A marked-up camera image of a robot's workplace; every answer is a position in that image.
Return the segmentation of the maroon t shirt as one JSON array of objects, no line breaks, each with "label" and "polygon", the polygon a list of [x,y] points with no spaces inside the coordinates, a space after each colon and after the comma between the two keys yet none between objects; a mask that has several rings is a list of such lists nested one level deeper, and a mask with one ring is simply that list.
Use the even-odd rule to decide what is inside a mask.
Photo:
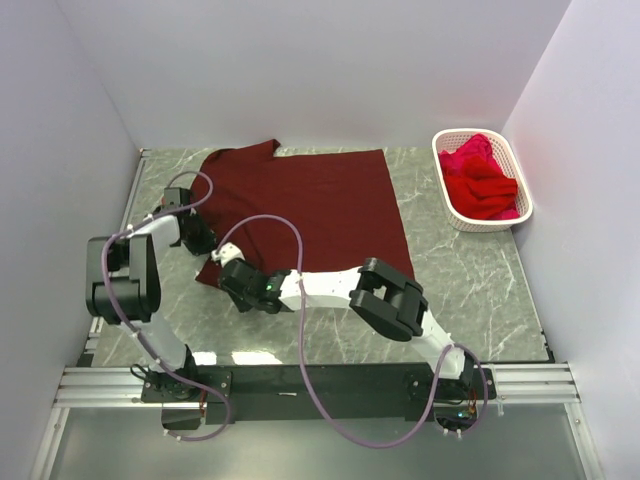
[{"label": "maroon t shirt", "polygon": [[375,257],[414,275],[382,150],[278,156],[279,146],[221,149],[202,163],[191,190],[218,238],[264,273],[348,270]]}]

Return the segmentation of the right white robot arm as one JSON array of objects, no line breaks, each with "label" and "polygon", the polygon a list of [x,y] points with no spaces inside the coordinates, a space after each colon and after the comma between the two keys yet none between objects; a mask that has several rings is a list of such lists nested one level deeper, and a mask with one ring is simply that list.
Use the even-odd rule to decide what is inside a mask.
[{"label": "right white robot arm", "polygon": [[242,313],[351,310],[377,334],[410,344],[430,368],[441,361],[439,390],[462,393],[472,388],[471,355],[456,347],[437,322],[423,288],[380,259],[369,258],[360,267],[336,272],[281,270],[267,275],[235,258],[223,263],[219,286]]}]

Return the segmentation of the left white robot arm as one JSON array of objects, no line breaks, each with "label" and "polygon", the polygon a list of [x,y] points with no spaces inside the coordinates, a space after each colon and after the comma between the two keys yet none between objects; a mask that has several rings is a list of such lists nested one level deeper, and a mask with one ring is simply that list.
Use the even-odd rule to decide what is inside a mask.
[{"label": "left white robot arm", "polygon": [[115,240],[88,241],[85,299],[89,313],[126,332],[146,362],[130,372],[147,388],[175,400],[191,400],[200,389],[189,347],[174,333],[160,312],[158,260],[173,247],[193,256],[208,255],[217,246],[210,230],[191,205],[195,194],[167,187],[160,206],[139,229],[128,227]]}]

